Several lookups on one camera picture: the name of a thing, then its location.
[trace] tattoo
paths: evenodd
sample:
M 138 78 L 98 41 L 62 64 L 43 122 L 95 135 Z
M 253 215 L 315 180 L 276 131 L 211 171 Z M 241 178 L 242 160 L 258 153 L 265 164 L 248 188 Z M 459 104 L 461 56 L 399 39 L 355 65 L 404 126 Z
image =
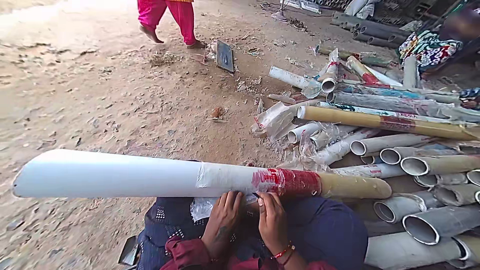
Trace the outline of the tattoo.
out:
M 226 226 L 220 227 L 220 229 L 218 229 L 218 233 L 215 236 L 214 242 L 220 241 L 222 238 L 224 238 L 224 236 L 227 234 L 227 231 L 228 229 Z

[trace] woman's leg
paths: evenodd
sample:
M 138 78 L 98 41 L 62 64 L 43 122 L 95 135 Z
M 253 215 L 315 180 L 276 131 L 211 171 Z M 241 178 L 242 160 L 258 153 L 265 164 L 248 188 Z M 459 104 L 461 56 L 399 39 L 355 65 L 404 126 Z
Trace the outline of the woman's leg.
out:
M 204 234 L 208 219 L 192 221 L 192 198 L 157 198 L 145 214 L 145 229 L 138 235 L 140 260 L 137 269 L 159 270 L 171 258 L 165 243 L 176 235 L 185 240 Z
M 190 2 L 166 1 L 168 9 L 173 18 L 180 26 L 180 32 L 183 36 L 183 42 L 187 46 L 194 45 L 197 40 L 193 33 L 193 6 Z
M 362 269 L 368 236 L 363 222 L 342 203 L 311 197 L 284 203 L 288 236 L 307 261 L 337 270 Z
M 165 0 L 137 0 L 137 5 L 140 30 L 154 42 L 163 43 L 157 38 L 155 29 L 167 9 Z

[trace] bracelet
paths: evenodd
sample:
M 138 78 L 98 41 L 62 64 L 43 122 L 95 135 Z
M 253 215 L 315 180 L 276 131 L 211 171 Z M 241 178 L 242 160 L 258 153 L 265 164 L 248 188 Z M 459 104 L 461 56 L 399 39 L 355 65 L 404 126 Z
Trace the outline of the bracelet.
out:
M 288 246 L 287 248 L 285 248 L 282 252 L 278 253 L 277 255 L 273 256 L 273 257 L 270 257 L 271 259 L 278 259 L 280 257 L 282 257 L 283 255 L 285 255 L 285 253 L 289 250 L 289 249 L 292 249 L 292 250 L 295 250 L 295 246 L 292 245 L 292 241 L 290 241 L 288 243 Z

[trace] person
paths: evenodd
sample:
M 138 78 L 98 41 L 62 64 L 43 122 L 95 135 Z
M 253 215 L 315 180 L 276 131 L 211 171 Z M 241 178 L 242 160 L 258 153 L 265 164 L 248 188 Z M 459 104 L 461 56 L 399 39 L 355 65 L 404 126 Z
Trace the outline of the person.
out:
M 156 36 L 155 30 L 168 7 L 180 27 L 183 42 L 185 42 L 187 48 L 205 48 L 205 43 L 197 40 L 193 33 L 192 2 L 193 0 L 137 0 L 140 30 L 154 42 L 163 43 Z
M 257 212 L 243 206 L 243 193 L 224 193 L 196 222 L 193 198 L 157 198 L 138 237 L 137 269 L 362 269 L 367 230 L 347 206 L 319 196 L 258 196 Z

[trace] plastic wrapper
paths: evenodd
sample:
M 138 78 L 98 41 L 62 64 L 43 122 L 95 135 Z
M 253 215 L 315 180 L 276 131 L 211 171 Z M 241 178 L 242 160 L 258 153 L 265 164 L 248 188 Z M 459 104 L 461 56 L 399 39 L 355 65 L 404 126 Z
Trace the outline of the plastic wrapper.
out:
M 345 92 L 337 92 L 333 98 L 329 98 L 327 101 L 342 105 L 389 110 L 435 118 L 448 118 L 447 115 L 443 114 L 443 111 L 452 108 L 449 104 L 437 103 L 434 100 L 410 100 L 396 97 L 350 94 Z

